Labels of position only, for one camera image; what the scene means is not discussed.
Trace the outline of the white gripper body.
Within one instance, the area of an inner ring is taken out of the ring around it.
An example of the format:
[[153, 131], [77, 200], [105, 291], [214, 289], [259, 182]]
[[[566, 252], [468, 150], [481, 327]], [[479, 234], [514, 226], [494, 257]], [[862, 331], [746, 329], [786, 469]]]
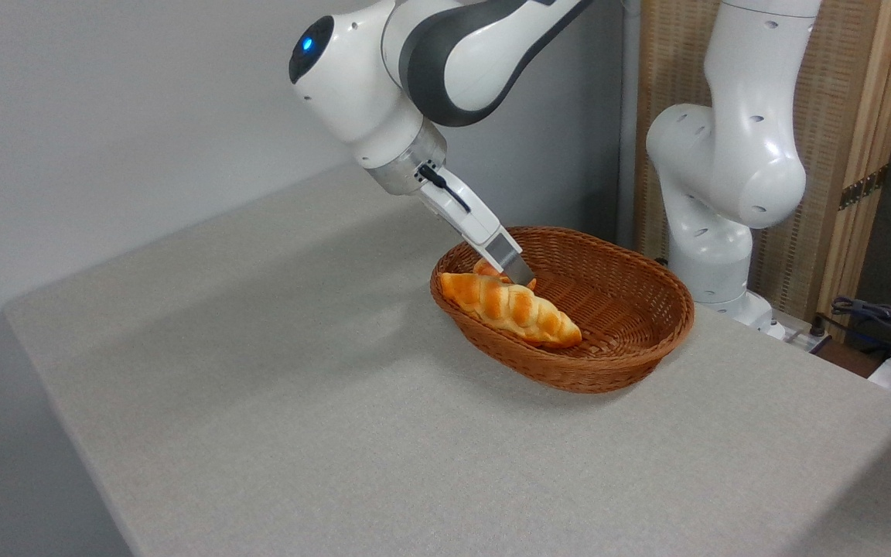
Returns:
[[467, 241], [467, 227], [493, 230], [502, 227], [491, 209], [455, 173], [445, 168], [428, 165], [417, 168], [422, 185], [418, 198], [425, 207], [449, 223]]

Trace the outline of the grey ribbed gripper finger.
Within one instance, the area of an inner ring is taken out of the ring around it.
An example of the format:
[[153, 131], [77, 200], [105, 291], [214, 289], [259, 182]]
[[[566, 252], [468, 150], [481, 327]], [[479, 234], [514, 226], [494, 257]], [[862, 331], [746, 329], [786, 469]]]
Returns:
[[467, 227], [467, 243], [481, 258], [516, 285], [530, 285], [535, 275], [522, 257], [521, 246], [504, 227]]

